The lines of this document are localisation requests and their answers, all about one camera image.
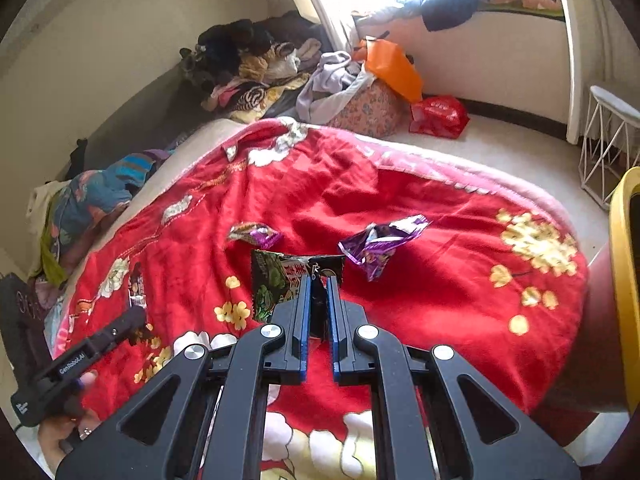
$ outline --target white flower print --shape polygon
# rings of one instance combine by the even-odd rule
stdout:
[[[278,399],[279,393],[280,393],[279,384],[269,385],[269,395],[267,396],[267,406],[271,406]]]
[[[174,341],[174,355],[181,354],[187,346],[199,344],[211,350],[209,334],[206,332],[187,332]]]
[[[280,117],[280,122],[288,128],[288,132],[276,138],[273,147],[264,150],[251,150],[248,163],[261,168],[272,162],[280,162],[289,155],[290,150],[306,139],[308,125],[299,123],[291,117]]]
[[[186,211],[187,208],[189,207],[189,204],[191,203],[192,198],[193,196],[191,195],[185,195],[182,197],[180,202],[171,204],[168,208],[164,210],[164,213],[162,213],[162,219],[160,223],[164,225],[177,214],[180,214],[181,212]]]
[[[118,258],[114,261],[109,273],[100,284],[98,294],[103,298],[110,298],[114,291],[122,286],[125,275],[129,272],[129,258]]]
[[[225,346],[235,345],[238,342],[238,338],[233,334],[217,334],[211,340],[211,349],[217,350]]]
[[[263,460],[283,461],[281,468],[262,472],[263,480],[315,480],[376,478],[371,411],[347,413],[348,429],[342,443],[330,431],[313,430],[308,436],[291,428],[281,413],[267,412],[264,428]]]

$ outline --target red blanket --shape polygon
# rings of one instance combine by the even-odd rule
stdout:
[[[580,321],[587,265],[567,227],[485,178],[279,120],[252,124],[213,150],[89,257],[70,304],[68,345],[123,311],[131,272],[142,276],[156,338],[103,359],[85,405],[105,418],[174,344],[179,351],[204,331],[198,340],[218,346],[257,326],[251,247],[226,240],[232,225],[258,221],[282,232],[275,251],[332,254],[371,222],[418,213],[433,224],[398,249],[379,280],[367,282],[347,262],[343,298],[406,344],[452,346],[530,412]],[[332,383],[326,345],[312,343],[306,384],[271,394],[265,478],[374,478],[367,391]]]

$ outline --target white wall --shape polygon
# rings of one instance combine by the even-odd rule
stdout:
[[[11,272],[15,272],[20,279],[25,279],[24,271],[18,267],[11,256],[9,256],[7,252],[0,247],[0,274],[5,276]]]
[[[429,94],[497,104],[567,122],[570,95],[566,26],[558,20],[476,12],[459,27],[429,32],[421,17],[358,28],[414,56]]]
[[[268,7],[267,0],[51,0],[30,17],[0,56],[0,246],[26,268],[28,195],[58,174],[75,140],[174,66],[180,47],[193,46],[207,27],[261,20]]]
[[[640,50],[609,0],[562,0],[570,44],[572,97],[567,140],[584,133],[589,86],[625,84],[640,95]]]

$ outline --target green snack bag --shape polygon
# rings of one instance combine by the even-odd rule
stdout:
[[[292,300],[298,293],[302,277],[316,268],[320,276],[336,276],[342,283],[343,254],[293,256],[255,249],[251,254],[254,319],[263,323],[271,320],[278,303]]]

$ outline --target human hand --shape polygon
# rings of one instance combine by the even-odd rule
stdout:
[[[88,372],[82,375],[80,381],[86,389],[94,384],[95,378],[94,372]],[[58,415],[42,421],[38,428],[38,442],[53,474],[65,457],[65,452],[60,448],[60,441],[68,438],[75,428],[78,428],[80,439],[84,440],[99,425],[100,419],[92,410],[88,410],[81,418],[75,420],[67,415]]]

